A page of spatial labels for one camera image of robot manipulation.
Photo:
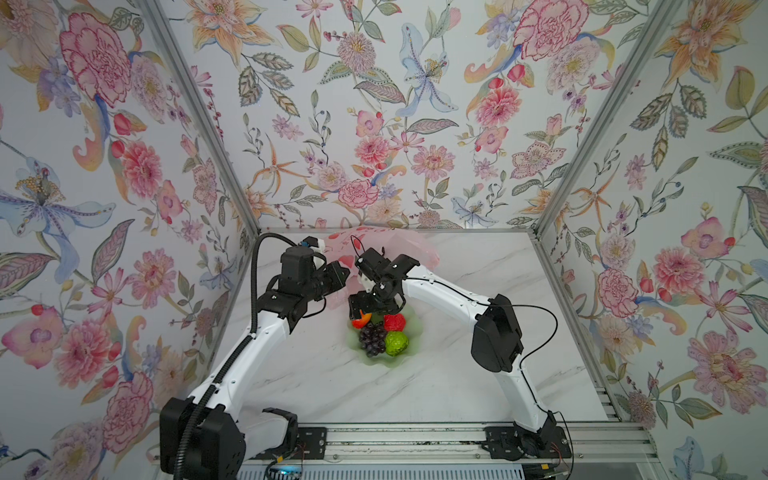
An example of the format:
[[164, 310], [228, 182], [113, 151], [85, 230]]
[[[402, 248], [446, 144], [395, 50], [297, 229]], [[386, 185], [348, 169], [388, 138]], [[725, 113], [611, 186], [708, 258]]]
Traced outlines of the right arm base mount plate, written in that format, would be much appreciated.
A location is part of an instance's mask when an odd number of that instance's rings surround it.
[[481, 448], [492, 459], [518, 461], [525, 459], [564, 460], [572, 457], [565, 430], [557, 425], [544, 426], [539, 431], [518, 425], [491, 426], [484, 429]]

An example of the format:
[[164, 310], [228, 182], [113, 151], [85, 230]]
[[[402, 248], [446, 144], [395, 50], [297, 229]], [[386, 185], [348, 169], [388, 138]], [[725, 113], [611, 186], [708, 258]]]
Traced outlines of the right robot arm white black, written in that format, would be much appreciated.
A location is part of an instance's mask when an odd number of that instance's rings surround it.
[[423, 301], [472, 329], [470, 354], [494, 374], [512, 409], [512, 423], [486, 432], [484, 448], [496, 459], [565, 460], [572, 457], [568, 430], [545, 408], [527, 380], [515, 307], [504, 295], [482, 296], [434, 274], [405, 254], [394, 260], [374, 249], [357, 256], [361, 290], [348, 298], [350, 322], [371, 358], [404, 354], [410, 345], [403, 310], [410, 299]]

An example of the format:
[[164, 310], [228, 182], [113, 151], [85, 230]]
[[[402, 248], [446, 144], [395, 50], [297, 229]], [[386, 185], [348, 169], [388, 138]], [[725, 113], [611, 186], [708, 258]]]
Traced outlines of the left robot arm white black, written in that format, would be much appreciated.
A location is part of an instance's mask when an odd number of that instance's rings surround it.
[[234, 479], [244, 461], [259, 455], [278, 463], [295, 454], [295, 414], [266, 408], [241, 417], [245, 396], [268, 356], [309, 317], [312, 302], [341, 290], [348, 268], [327, 261], [323, 241], [289, 242], [281, 271], [251, 298], [251, 321], [227, 357], [186, 398], [172, 398], [160, 420], [160, 467], [175, 479]]

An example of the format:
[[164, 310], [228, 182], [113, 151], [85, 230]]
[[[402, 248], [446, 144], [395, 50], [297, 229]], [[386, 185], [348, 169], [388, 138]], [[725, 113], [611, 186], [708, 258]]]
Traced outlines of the orange mango fruit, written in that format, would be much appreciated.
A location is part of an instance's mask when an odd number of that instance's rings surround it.
[[352, 326], [357, 329], [361, 330], [366, 325], [368, 325], [372, 320], [372, 314], [371, 313], [365, 313], [362, 310], [358, 312], [358, 315], [356, 318], [351, 320]]

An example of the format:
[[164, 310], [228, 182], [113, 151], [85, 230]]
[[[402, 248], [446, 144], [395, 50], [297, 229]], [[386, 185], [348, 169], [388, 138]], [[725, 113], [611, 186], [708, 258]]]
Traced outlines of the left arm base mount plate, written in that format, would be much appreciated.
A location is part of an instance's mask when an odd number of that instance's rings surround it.
[[326, 427], [299, 427], [286, 434], [282, 445], [268, 449], [256, 456], [258, 460], [323, 460], [327, 447]]

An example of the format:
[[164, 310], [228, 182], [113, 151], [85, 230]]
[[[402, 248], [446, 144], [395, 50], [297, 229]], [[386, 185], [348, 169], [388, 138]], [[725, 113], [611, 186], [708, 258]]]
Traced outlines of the pink plastic bag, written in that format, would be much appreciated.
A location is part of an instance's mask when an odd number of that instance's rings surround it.
[[332, 294], [327, 300], [330, 310], [347, 304], [347, 298], [362, 289], [355, 266], [357, 255], [372, 248], [389, 260], [405, 254], [415, 258], [421, 265], [434, 270], [440, 257], [437, 249], [427, 237], [415, 231], [382, 227], [357, 227], [333, 233], [324, 239], [324, 255], [329, 261], [339, 263], [350, 270], [345, 287]]

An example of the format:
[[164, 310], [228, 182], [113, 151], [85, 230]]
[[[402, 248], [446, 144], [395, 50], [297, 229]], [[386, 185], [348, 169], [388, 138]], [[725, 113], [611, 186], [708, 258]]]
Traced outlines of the red strawberry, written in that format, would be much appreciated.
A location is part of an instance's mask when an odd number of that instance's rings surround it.
[[407, 320], [402, 314], [385, 315], [383, 324], [387, 332], [402, 332], [407, 325]]

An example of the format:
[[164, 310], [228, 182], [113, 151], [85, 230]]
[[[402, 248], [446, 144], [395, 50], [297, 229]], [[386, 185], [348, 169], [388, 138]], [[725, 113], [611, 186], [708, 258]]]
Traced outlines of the light green fruit plate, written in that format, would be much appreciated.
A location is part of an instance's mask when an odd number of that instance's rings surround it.
[[406, 306], [400, 313], [369, 314], [369, 319], [347, 322], [346, 344], [364, 365], [395, 368], [421, 351], [424, 325]]

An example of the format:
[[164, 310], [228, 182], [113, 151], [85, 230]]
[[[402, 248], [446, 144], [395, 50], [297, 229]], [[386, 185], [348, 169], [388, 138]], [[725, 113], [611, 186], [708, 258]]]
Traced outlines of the dark purple grape bunch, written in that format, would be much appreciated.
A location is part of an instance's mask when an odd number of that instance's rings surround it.
[[387, 333], [382, 323], [371, 322], [360, 330], [359, 343], [368, 357], [373, 358], [385, 352]]

